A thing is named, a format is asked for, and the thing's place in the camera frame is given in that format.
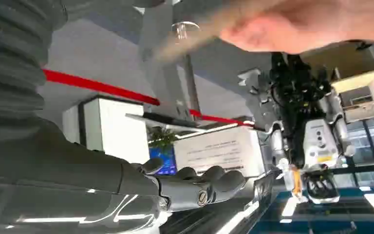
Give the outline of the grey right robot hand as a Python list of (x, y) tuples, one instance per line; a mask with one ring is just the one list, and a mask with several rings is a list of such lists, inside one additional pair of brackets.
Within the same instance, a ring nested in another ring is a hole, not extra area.
[(0, 118), (0, 234), (134, 232), (168, 213), (229, 200), (245, 184), (219, 166), (202, 176), (145, 171), (157, 166), (88, 150), (41, 118)]

